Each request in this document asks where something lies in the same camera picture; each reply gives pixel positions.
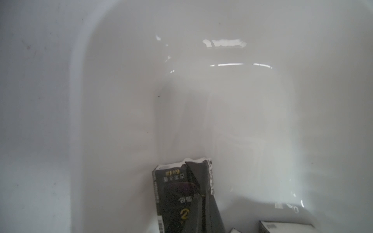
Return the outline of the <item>black pocket tissue pack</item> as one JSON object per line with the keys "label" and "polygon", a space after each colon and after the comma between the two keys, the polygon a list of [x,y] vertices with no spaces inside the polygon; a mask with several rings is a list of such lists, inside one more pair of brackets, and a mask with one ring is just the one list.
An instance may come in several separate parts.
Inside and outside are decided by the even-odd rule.
{"label": "black pocket tissue pack", "polygon": [[258,227],[259,233],[319,233],[312,225],[285,223],[285,222],[268,222],[260,221]]}
{"label": "black pocket tissue pack", "polygon": [[181,233],[195,196],[204,197],[206,187],[214,195],[212,160],[184,159],[181,162],[159,165],[152,171],[158,229],[161,233]]}

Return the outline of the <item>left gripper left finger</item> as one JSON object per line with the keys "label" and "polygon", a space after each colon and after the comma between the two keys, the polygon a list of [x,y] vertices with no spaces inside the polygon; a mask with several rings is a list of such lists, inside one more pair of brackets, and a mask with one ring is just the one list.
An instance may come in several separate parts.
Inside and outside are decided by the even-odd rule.
{"label": "left gripper left finger", "polygon": [[203,197],[198,194],[191,202],[191,208],[182,233],[203,232]]}

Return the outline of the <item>white plastic storage box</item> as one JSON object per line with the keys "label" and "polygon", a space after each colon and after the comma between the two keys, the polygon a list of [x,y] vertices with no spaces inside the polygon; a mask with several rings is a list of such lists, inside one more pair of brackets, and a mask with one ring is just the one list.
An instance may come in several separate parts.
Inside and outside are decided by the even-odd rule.
{"label": "white plastic storage box", "polygon": [[72,232],[158,232],[152,170],[201,157],[227,231],[372,232],[372,1],[102,2],[71,56]]}

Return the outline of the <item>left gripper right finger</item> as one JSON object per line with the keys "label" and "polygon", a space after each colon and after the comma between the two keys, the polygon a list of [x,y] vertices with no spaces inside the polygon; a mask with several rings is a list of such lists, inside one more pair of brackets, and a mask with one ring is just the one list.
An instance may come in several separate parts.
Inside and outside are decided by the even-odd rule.
{"label": "left gripper right finger", "polygon": [[211,188],[209,186],[206,187],[206,194],[204,197],[204,232],[225,233],[225,227],[215,196],[211,193]]}

